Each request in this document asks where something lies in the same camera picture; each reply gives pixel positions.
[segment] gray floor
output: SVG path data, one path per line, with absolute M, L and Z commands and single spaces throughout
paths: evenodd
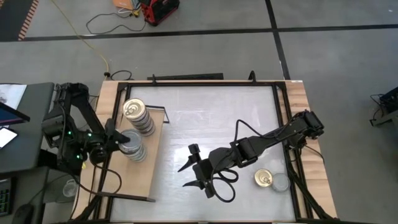
M 115 12 L 108 0 L 57 1 L 76 26 L 98 13 Z M 279 27 L 398 24 L 396 1 L 272 1 Z M 100 32 L 118 18 L 95 21 Z M 142 20 L 123 21 L 141 27 Z M 264 1 L 183 0 L 180 9 L 146 32 L 270 27 Z M 114 33 L 125 32 L 118 29 Z M 27 36 L 73 35 L 49 0 L 41 0 Z M 304 80 L 310 106 L 324 122 L 320 139 L 338 216 L 343 220 L 396 223 L 398 138 L 391 125 L 370 127 L 376 105 L 369 95 L 398 85 L 398 29 L 281 33 L 292 79 Z M 90 43 L 109 59 L 111 70 L 128 69 L 135 79 L 156 75 L 223 72 L 245 79 L 282 79 L 272 34 L 194 35 L 100 39 Z M 83 82 L 97 94 L 101 59 L 79 40 L 0 43 L 2 82 Z M 68 217 L 71 205 L 47 206 L 44 223 Z

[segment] wooden table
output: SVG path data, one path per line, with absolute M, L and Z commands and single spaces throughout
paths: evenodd
M 130 81 L 136 83 L 150 83 L 152 81 Z M 249 80 L 208 80 L 206 82 L 251 82 Z M 289 97 L 289 104 L 292 114 L 298 113 L 303 110 L 309 110 L 310 107 L 308 105 L 307 95 L 305 93 L 304 84 L 302 81 L 279 81 L 279 80 L 261 80 L 258 82 L 285 82 L 287 87 L 287 94 Z M 98 104 L 96 107 L 96 114 L 104 125 L 108 118 L 112 117 L 113 107 L 116 99 L 118 81 L 104 81 L 101 87 L 101 91 L 99 94 Z M 116 119 L 116 127 L 121 123 L 121 112 L 122 105 L 124 99 L 124 92 L 122 93 L 121 103 L 119 104 L 118 116 Z M 287 121 L 286 111 L 283 105 L 283 100 L 280 99 L 282 116 L 284 117 L 284 121 Z M 308 140 L 308 146 L 314 148 L 315 150 L 320 152 L 320 147 L 318 141 Z M 303 149 L 301 156 L 303 169 L 305 173 L 305 178 L 307 181 L 308 190 L 311 192 L 315 200 L 322 206 L 322 208 L 331 216 L 336 217 L 336 210 L 333 203 L 333 199 L 330 192 L 328 177 L 326 176 L 325 167 L 323 165 L 322 159 L 316 155 L 315 153 Z M 94 167 L 87 162 L 86 169 L 81 172 L 81 184 L 83 184 L 86 188 L 91 188 L 96 190 L 98 188 L 98 183 L 100 181 L 100 170 L 96 170 L 93 177 L 93 169 Z M 300 207 L 300 213 L 303 218 L 306 217 L 305 206 L 303 202 L 302 194 L 298 187 L 297 196 L 298 196 L 298 204 Z M 77 200 L 75 199 L 76 211 L 73 217 L 79 216 L 79 214 L 83 211 L 83 209 L 88 205 L 90 193 L 85 192 L 83 189 L 80 189 L 80 196 Z M 100 218 L 104 218 L 105 216 L 105 205 L 107 202 L 107 198 L 104 197 L 103 203 L 101 206 Z

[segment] monitor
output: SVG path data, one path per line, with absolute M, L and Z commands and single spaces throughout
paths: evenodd
M 0 102 L 0 126 L 29 121 L 30 117 Z

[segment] gold can lid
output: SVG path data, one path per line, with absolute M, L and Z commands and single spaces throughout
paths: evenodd
M 260 187 L 268 187 L 272 184 L 272 174 L 269 170 L 259 169 L 254 174 L 254 180 Z
M 139 118 L 145 112 L 145 104 L 138 98 L 127 100 L 123 105 L 123 112 L 127 118 Z

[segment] wooden board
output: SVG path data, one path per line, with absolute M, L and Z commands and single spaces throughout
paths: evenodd
M 155 132 L 143 137 L 142 142 L 147 149 L 147 157 L 142 162 L 133 162 L 120 151 L 112 153 L 108 168 L 122 177 L 123 184 L 118 194 L 150 197 L 150 185 L 154 176 L 156 156 L 162 134 L 164 111 L 148 110 L 155 123 Z M 132 124 L 123 116 L 118 131 L 132 129 Z M 113 193 L 119 186 L 119 179 L 114 174 L 107 174 L 103 192 Z
M 129 81 L 131 83 L 151 83 L 152 81 Z M 175 80 L 159 80 L 159 83 L 176 82 Z M 182 83 L 197 82 L 196 80 L 180 80 Z M 250 82 L 249 80 L 201 80 L 201 82 Z M 307 95 L 305 93 L 304 84 L 301 81 L 283 81 L 283 80 L 258 80 L 258 82 L 285 82 L 287 87 L 287 94 L 289 96 L 290 109 L 292 114 L 298 113 L 305 109 L 310 109 L 308 105 Z M 96 109 L 96 114 L 99 117 L 101 123 L 104 124 L 108 118 L 112 117 L 113 105 L 116 98 L 116 93 L 118 89 L 118 81 L 104 81 L 101 92 L 99 95 L 98 105 Z M 282 112 L 284 111 L 284 105 L 281 105 Z M 121 122 L 121 110 L 119 110 L 119 120 L 116 121 L 117 124 Z M 319 144 L 317 141 L 308 142 L 309 146 L 320 151 Z M 336 216 L 336 210 L 331 197 L 331 192 L 329 188 L 328 179 L 325 172 L 325 167 L 322 160 L 315 154 L 307 150 L 303 150 L 302 162 L 304 173 L 307 180 L 308 190 L 311 192 L 315 200 L 323 207 L 323 209 L 331 216 Z M 81 172 L 81 183 L 87 187 L 91 188 L 91 180 L 93 176 L 93 166 L 87 164 L 87 168 Z M 95 175 L 95 188 L 98 185 L 100 172 L 97 171 Z M 85 192 L 80 189 L 80 196 L 77 203 L 77 208 L 73 217 L 77 217 L 83 209 L 87 206 L 88 197 L 90 193 Z M 303 198 L 299 189 L 297 189 L 297 195 L 299 199 L 300 211 L 302 216 L 305 217 L 305 207 L 303 206 Z M 104 217 L 104 212 L 101 212 L 100 218 Z

